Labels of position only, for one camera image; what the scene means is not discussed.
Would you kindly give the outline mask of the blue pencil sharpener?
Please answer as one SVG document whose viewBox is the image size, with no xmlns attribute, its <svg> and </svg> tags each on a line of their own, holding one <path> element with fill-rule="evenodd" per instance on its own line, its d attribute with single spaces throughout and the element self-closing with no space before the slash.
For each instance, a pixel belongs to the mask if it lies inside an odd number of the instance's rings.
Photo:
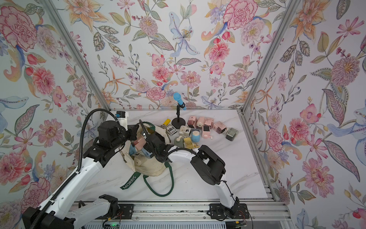
<svg viewBox="0 0 366 229">
<path fill-rule="evenodd" d="M 137 150 L 136 150 L 135 146 L 131 144 L 130 147 L 129 147 L 129 155 L 133 156 L 136 153 L 137 153 Z"/>
<path fill-rule="evenodd" d="M 192 140 L 192 142 L 198 143 L 200 141 L 200 138 L 201 138 L 200 136 L 201 136 L 201 133 L 200 133 L 199 129 L 193 129 L 191 131 L 191 140 Z"/>
</svg>

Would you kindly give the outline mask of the cream canvas tote bag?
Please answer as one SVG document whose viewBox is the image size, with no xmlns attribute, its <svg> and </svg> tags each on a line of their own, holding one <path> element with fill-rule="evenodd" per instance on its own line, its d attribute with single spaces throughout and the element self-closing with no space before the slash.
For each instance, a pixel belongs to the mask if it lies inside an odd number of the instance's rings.
<svg viewBox="0 0 366 229">
<path fill-rule="evenodd" d="M 139 129 L 137 131 L 137 138 L 140 136 L 159 133 L 165 138 L 166 144 L 170 144 L 171 140 L 168 137 L 166 131 L 159 127 L 155 126 L 150 122 L 140 122 Z M 174 176 L 173 169 L 169 162 L 160 162 L 156 159 L 156 156 L 149 154 L 144 148 L 141 151 L 137 151 L 137 153 L 133 156 L 129 155 L 129 147 L 134 141 L 128 141 L 125 145 L 125 148 L 122 149 L 121 155 L 123 157 L 124 163 L 133 171 L 132 176 L 123 184 L 120 189 L 127 190 L 132 186 L 132 184 L 139 178 L 139 176 L 143 176 L 144 182 L 149 190 L 158 197 L 166 197 L 170 195 L 174 189 Z M 148 183 L 148 177 L 157 177 L 161 175 L 166 169 L 169 169 L 170 177 L 171 177 L 171 188 L 166 194 L 159 194 L 156 192 L 151 185 Z"/>
</svg>

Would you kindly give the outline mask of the light green pencil sharpener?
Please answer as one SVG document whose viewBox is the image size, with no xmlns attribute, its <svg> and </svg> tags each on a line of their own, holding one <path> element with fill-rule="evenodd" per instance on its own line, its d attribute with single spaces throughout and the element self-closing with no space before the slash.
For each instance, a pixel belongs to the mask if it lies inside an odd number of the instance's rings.
<svg viewBox="0 0 366 229">
<path fill-rule="evenodd" d="M 174 139 L 174 145 L 177 146 L 178 148 L 184 148 L 184 136 L 183 135 L 179 135 L 178 137 L 176 137 Z"/>
</svg>

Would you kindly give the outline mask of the yellow pencil sharpener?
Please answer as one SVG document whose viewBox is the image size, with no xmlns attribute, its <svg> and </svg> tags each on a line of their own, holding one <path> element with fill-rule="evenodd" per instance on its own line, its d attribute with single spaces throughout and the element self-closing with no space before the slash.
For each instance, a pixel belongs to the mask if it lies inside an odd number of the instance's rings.
<svg viewBox="0 0 366 229">
<path fill-rule="evenodd" d="M 184 138 L 184 146 L 187 149 L 196 149 L 200 147 L 197 143 L 193 142 L 190 137 Z"/>
</svg>

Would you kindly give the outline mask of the dark green pencil sharpener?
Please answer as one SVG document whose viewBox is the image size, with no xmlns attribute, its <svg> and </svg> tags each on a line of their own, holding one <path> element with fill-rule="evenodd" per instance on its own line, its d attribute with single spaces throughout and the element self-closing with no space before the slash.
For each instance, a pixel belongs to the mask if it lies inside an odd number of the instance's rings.
<svg viewBox="0 0 366 229">
<path fill-rule="evenodd" d="M 238 136 L 239 131 L 235 128 L 228 128 L 225 133 L 225 137 L 229 141 L 234 141 L 234 139 Z"/>
</svg>

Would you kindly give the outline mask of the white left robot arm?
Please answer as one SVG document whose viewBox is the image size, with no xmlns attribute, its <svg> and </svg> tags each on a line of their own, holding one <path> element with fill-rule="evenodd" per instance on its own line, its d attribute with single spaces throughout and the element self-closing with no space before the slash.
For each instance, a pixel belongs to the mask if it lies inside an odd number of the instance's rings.
<svg viewBox="0 0 366 229">
<path fill-rule="evenodd" d="M 98 136 L 85 152 L 84 134 L 90 117 L 95 112 L 105 112 L 113 117 L 98 126 Z M 127 141 L 136 140 L 138 125 L 128 124 L 128 113 L 116 114 L 97 108 L 84 120 L 80 134 L 79 161 L 68 178 L 38 207 L 29 207 L 22 220 L 27 229 L 78 229 L 98 217 L 113 218 L 120 212 L 118 199 L 104 194 L 91 204 L 82 206 L 75 213 L 69 210 L 91 179 L 121 152 Z"/>
</svg>

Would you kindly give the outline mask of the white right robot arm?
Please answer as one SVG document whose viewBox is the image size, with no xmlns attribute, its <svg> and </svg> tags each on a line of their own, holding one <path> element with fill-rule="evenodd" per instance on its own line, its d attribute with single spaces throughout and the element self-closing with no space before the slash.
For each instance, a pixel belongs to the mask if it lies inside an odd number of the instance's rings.
<svg viewBox="0 0 366 229">
<path fill-rule="evenodd" d="M 167 166 L 173 162 L 189 162 L 199 177 L 207 184 L 214 187 L 220 203 L 210 204 L 206 212 L 211 219 L 224 221 L 226 219 L 239 219 L 245 221 L 251 219 L 246 204 L 241 204 L 230 190 L 226 180 L 225 162 L 208 146 L 202 145 L 198 149 L 180 148 L 172 144 L 166 144 L 163 137 L 157 133 L 149 133 L 142 122 L 142 135 L 146 140 L 144 148 L 151 152 L 158 162 Z"/>
</svg>

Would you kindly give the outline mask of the blue playing card box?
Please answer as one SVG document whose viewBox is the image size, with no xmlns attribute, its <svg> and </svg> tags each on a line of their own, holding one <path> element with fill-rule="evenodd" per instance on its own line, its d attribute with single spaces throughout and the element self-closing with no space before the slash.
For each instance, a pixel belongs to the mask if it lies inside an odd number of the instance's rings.
<svg viewBox="0 0 366 229">
<path fill-rule="evenodd" d="M 176 129 L 173 125 L 169 124 L 169 125 L 167 125 L 167 126 L 166 126 L 166 132 L 167 132 L 167 134 L 168 134 L 169 136 L 173 136 L 173 135 L 175 135 L 178 131 L 177 131 L 177 129 Z"/>
</svg>

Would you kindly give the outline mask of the yellow wooden block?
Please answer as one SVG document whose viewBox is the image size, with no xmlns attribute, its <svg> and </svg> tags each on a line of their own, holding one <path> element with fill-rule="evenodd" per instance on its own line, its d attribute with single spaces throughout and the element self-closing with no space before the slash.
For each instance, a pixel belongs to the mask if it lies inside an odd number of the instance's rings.
<svg viewBox="0 0 366 229">
<path fill-rule="evenodd" d="M 163 123 L 163 127 L 167 127 L 170 124 L 171 120 L 170 119 L 166 119 Z"/>
</svg>

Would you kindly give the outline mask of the black microphone stand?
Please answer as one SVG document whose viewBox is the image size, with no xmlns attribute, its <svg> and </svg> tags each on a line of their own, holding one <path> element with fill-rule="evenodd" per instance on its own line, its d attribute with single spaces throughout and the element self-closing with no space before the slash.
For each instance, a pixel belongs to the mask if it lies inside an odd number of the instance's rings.
<svg viewBox="0 0 366 229">
<path fill-rule="evenodd" d="M 185 104 L 184 103 L 182 105 L 177 105 L 176 106 L 176 115 L 177 115 L 177 117 L 174 118 L 171 121 L 172 126 L 176 129 L 180 129 L 181 126 L 186 125 L 186 121 L 183 118 L 181 118 L 181 116 L 180 116 L 181 109 L 185 110 Z"/>
</svg>

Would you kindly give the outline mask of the blue microphone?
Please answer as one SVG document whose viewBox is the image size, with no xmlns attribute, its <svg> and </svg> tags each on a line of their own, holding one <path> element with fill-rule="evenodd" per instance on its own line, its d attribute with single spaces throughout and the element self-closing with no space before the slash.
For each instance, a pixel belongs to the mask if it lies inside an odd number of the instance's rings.
<svg viewBox="0 0 366 229">
<path fill-rule="evenodd" d="M 186 105 L 183 102 L 182 97 L 178 92 L 174 93 L 173 98 L 181 109 L 186 110 Z"/>
</svg>

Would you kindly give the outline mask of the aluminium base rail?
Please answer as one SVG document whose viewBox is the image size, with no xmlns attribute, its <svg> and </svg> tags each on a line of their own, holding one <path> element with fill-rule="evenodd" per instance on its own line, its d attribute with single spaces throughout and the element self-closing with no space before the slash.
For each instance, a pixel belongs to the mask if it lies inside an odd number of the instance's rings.
<svg viewBox="0 0 366 229">
<path fill-rule="evenodd" d="M 295 226 L 296 217 L 281 201 L 275 201 L 274 192 L 262 182 L 246 183 L 243 186 L 227 184 L 231 192 L 240 198 L 241 205 L 247 205 L 250 213 L 249 222 L 281 221 L 283 224 Z M 217 204 L 219 197 L 213 186 L 206 183 L 194 184 L 187 181 L 175 183 L 173 191 L 166 197 L 154 195 L 144 182 L 136 182 L 128 189 L 113 186 L 112 183 L 94 184 L 82 191 L 76 199 L 67 199 L 60 195 L 51 205 L 56 211 L 59 201 L 67 202 L 60 215 L 66 216 L 77 210 L 77 202 L 92 204 L 102 194 L 117 198 L 122 205 L 133 204 L 132 220 L 134 221 L 203 221 L 209 220 L 207 215 L 210 204 Z"/>
</svg>

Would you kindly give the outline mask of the aluminium corner post right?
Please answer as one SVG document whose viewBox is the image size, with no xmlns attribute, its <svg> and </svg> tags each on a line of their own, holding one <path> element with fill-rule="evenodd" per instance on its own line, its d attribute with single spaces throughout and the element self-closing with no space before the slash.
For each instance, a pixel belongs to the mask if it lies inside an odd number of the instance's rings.
<svg viewBox="0 0 366 229">
<path fill-rule="evenodd" d="M 292 20 L 297 10 L 297 7 L 299 6 L 298 1 L 289 1 L 288 3 L 288 7 L 284 11 L 283 19 L 281 20 L 281 23 L 279 24 L 279 27 L 277 29 L 277 34 L 274 37 L 271 45 L 269 46 L 267 54 L 264 56 L 264 60 L 259 68 L 257 76 L 254 79 L 253 85 L 250 87 L 249 95 L 241 111 L 242 115 L 244 115 L 246 111 L 250 109 L 250 104 L 256 94 L 256 91 L 259 88 L 261 81 L 265 77 L 265 73 L 272 63 L 274 55 L 279 48 L 282 39 L 284 38 L 287 28 L 289 27 L 290 21 Z"/>
</svg>

